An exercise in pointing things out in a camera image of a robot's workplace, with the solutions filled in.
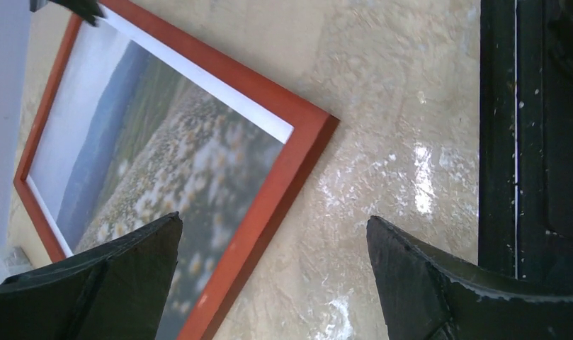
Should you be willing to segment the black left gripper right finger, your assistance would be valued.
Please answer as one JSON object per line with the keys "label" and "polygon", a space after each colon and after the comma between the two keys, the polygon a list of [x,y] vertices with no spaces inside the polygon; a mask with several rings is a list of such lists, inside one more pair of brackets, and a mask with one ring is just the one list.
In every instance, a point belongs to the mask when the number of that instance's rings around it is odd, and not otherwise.
{"label": "black left gripper right finger", "polygon": [[391,339],[573,339],[573,292],[488,271],[379,216],[368,255]]}

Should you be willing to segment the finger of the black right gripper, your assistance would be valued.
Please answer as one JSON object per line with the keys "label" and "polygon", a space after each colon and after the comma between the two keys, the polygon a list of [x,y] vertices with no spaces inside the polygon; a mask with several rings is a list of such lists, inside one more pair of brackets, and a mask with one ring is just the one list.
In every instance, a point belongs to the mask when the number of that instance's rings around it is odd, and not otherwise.
{"label": "finger of the black right gripper", "polygon": [[106,18],[97,0],[30,0],[30,11],[35,13],[48,3],[57,4],[68,9],[90,26],[97,26],[99,18]]}

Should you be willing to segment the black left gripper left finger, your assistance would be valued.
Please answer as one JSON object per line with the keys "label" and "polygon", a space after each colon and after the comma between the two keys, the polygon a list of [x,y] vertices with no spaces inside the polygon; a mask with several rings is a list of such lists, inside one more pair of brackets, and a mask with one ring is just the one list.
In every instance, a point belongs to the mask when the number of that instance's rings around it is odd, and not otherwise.
{"label": "black left gripper left finger", "polygon": [[153,339],[183,223],[169,213],[0,284],[0,339]]}

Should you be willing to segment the red wooden photo frame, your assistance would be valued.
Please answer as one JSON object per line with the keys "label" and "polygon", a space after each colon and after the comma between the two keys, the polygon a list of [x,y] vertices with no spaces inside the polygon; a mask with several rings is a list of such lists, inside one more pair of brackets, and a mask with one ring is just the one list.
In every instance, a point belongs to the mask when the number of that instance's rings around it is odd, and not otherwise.
{"label": "red wooden photo frame", "polygon": [[255,269],[276,230],[336,130],[325,110],[194,38],[131,1],[103,1],[110,23],[137,40],[206,91],[247,110],[261,125],[280,128],[286,139],[259,193],[240,223],[217,270],[185,321],[180,339],[211,339]]}

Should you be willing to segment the landscape photo with flowers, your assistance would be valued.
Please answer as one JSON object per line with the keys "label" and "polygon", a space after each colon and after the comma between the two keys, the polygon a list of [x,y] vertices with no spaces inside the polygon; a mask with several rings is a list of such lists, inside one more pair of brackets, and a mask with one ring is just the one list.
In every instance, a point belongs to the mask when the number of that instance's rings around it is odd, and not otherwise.
{"label": "landscape photo with flowers", "polygon": [[293,127],[105,14],[79,24],[26,183],[62,258],[180,215],[156,335],[176,339]]}

